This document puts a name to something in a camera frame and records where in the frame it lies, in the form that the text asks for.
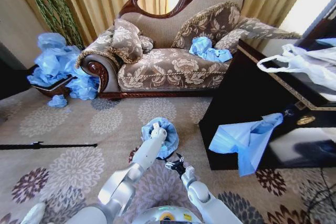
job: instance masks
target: rug pattern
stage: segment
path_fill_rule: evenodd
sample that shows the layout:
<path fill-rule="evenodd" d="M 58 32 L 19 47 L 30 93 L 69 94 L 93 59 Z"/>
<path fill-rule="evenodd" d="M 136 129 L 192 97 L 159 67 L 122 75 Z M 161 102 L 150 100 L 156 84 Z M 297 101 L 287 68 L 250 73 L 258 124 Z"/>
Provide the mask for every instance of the rug pattern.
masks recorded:
<path fill-rule="evenodd" d="M 178 152 L 243 223 L 336 223 L 335 188 L 332 197 L 326 191 L 326 185 L 336 182 L 336 168 L 264 169 L 242 178 L 236 170 L 211 171 L 197 125 L 210 98 L 69 98 L 62 109 L 49 108 L 47 101 L 34 89 L 1 100 L 1 144 L 44 141 L 98 147 L 1 151 L 0 224 L 20 223 L 41 201 L 47 204 L 42 223 L 55 224 L 95 203 L 113 171 L 132 161 L 142 143 L 141 126 L 157 116 L 174 123 Z M 183 206 L 201 216 L 178 174 L 165 169 L 162 161 L 155 161 L 135 186 L 130 208 L 116 223 L 131 223 L 141 211 L 162 205 Z"/>

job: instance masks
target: small wooden table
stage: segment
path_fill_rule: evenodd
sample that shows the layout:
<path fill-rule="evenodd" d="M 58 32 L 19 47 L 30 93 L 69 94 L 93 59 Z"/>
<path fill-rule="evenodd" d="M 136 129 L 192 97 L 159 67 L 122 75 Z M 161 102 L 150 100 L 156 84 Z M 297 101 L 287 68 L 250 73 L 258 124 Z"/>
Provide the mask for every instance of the small wooden table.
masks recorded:
<path fill-rule="evenodd" d="M 275 128 L 259 168 L 336 165 L 336 144 L 328 138 L 310 139 L 315 134 L 311 131 L 319 130 L 314 128 L 336 127 L 336 92 L 315 85 L 303 73 L 265 73 L 256 66 L 265 57 L 281 54 L 282 45 L 301 43 L 287 39 L 239 41 L 238 51 L 199 123 L 211 169 L 237 168 L 237 154 L 208 149 L 219 125 L 259 121 L 261 116 L 276 112 L 283 113 L 284 121 Z M 314 41 L 305 45 L 307 50 L 325 48 Z M 274 62 L 266 66 L 279 67 Z"/>

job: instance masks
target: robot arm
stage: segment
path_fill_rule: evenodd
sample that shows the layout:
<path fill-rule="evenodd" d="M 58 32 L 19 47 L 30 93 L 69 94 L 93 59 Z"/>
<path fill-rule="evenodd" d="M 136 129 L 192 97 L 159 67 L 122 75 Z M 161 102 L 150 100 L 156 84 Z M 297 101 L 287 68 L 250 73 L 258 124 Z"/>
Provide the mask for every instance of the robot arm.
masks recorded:
<path fill-rule="evenodd" d="M 223 223 L 223 220 L 225 220 L 225 223 L 241 223 L 221 200 L 212 195 L 204 183 L 197 181 L 195 169 L 192 166 L 184 168 L 184 158 L 179 153 L 177 153 L 177 156 L 180 160 L 166 161 L 165 167 L 178 172 L 188 192 L 190 202 L 200 211 L 204 222 L 206 224 L 217 224 Z"/>
<path fill-rule="evenodd" d="M 85 207 L 75 214 L 67 224 L 110 224 L 116 216 L 122 215 L 129 207 L 135 195 L 134 183 L 155 161 L 167 132 L 155 123 L 151 138 L 145 141 L 133 157 L 132 164 L 124 170 L 118 170 L 101 188 L 99 203 Z"/>

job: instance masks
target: blue cloth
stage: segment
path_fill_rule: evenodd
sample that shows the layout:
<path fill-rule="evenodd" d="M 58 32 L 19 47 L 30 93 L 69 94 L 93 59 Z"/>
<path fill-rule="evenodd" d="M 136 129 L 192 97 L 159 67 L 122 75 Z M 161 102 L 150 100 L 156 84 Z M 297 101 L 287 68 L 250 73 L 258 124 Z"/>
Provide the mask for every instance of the blue cloth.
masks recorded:
<path fill-rule="evenodd" d="M 62 108 L 68 104 L 67 100 L 65 100 L 64 95 L 54 95 L 52 99 L 48 102 L 48 106 L 50 107 L 58 107 Z"/>
<path fill-rule="evenodd" d="M 48 87 L 72 75 L 76 78 L 67 84 L 72 98 L 87 100 L 97 96 L 99 78 L 75 67 L 80 54 L 78 47 L 67 46 L 65 38 L 57 33 L 40 34 L 37 45 L 42 53 L 35 59 L 38 67 L 27 77 L 31 84 Z"/>
<path fill-rule="evenodd" d="M 317 39 L 316 42 L 324 45 L 332 45 L 336 47 L 336 38 Z"/>
<path fill-rule="evenodd" d="M 66 87 L 71 89 L 71 98 L 80 98 L 82 100 L 92 100 L 97 96 L 99 78 L 81 77 L 72 79 Z"/>
<path fill-rule="evenodd" d="M 232 55 L 227 49 L 211 48 L 212 42 L 207 37 L 198 37 L 193 39 L 193 44 L 189 53 L 198 55 L 208 61 L 225 62 L 232 59 Z"/>
<path fill-rule="evenodd" d="M 66 40 L 58 33 L 43 33 L 37 37 L 37 46 L 41 51 L 47 48 L 63 48 L 66 46 Z"/>
<path fill-rule="evenodd" d="M 178 147 L 179 135 L 177 134 L 175 126 L 166 118 L 154 118 L 148 124 L 141 128 L 142 141 L 146 141 L 151 138 L 152 130 L 154 129 L 153 123 L 159 122 L 160 127 L 167 131 L 167 137 L 162 145 L 159 154 L 159 158 L 164 159 L 172 154 Z"/>
<path fill-rule="evenodd" d="M 39 85 L 41 87 L 49 87 L 64 78 L 67 78 L 67 74 L 63 72 L 60 72 L 55 76 L 43 74 L 40 67 L 35 68 L 31 76 L 27 76 L 27 79 L 31 84 Z"/>
<path fill-rule="evenodd" d="M 282 121 L 282 114 L 274 113 L 263 116 L 261 121 L 220 125 L 209 150 L 238 153 L 239 175 L 252 174 L 258 168 L 273 129 Z"/>

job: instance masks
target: black cable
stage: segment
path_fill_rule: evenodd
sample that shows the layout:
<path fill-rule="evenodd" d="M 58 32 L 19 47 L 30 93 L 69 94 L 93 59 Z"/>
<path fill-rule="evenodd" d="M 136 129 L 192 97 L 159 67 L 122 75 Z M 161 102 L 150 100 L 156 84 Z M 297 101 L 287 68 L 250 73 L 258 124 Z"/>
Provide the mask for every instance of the black cable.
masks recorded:
<path fill-rule="evenodd" d="M 306 214 L 304 215 L 304 218 L 303 218 L 303 220 L 302 220 L 302 223 L 305 223 L 306 217 L 308 217 L 308 220 L 310 221 L 310 211 L 311 211 L 317 204 L 319 204 L 319 203 L 325 201 L 326 199 L 330 199 L 330 203 L 331 203 L 331 205 L 332 205 L 332 208 L 333 208 L 334 211 L 336 212 L 336 208 L 335 208 L 334 202 L 333 202 L 333 200 L 332 200 L 332 196 L 333 196 L 334 194 L 336 194 L 336 191 L 334 191 L 333 193 L 331 193 L 331 191 L 330 191 L 332 188 L 334 188 L 334 187 L 336 186 L 336 183 L 333 184 L 331 187 L 329 187 L 328 184 L 327 184 L 327 182 L 326 182 L 326 180 L 325 180 L 324 174 L 323 174 L 323 168 L 321 168 L 321 171 L 320 171 L 320 172 L 321 172 L 321 177 L 322 177 L 322 179 L 323 179 L 323 182 L 324 182 L 324 185 L 325 185 L 326 189 L 317 191 L 316 194 L 315 194 L 315 196 L 313 197 L 313 199 L 309 201 L 308 208 L 307 208 L 307 212 L 306 212 Z M 315 201 L 315 199 L 319 196 L 319 194 L 324 193 L 324 192 L 326 192 L 326 191 L 328 192 L 328 196 L 327 196 L 327 197 L 325 197 L 325 198 L 323 198 L 323 199 L 320 199 L 320 200 L 318 200 L 318 201 Z"/>
<path fill-rule="evenodd" d="M 322 176 L 322 179 L 323 179 L 323 182 L 328 190 L 328 195 L 329 195 L 329 199 L 330 199 L 330 203 L 332 205 L 332 208 L 334 209 L 334 211 L 336 212 L 336 207 L 335 207 L 335 204 L 334 204 L 334 201 L 332 200 L 331 198 L 331 193 L 330 193 L 330 188 L 329 186 L 327 185 L 327 182 L 325 181 L 325 177 L 324 177 L 324 174 L 323 174 L 323 168 L 321 168 L 321 176 Z"/>

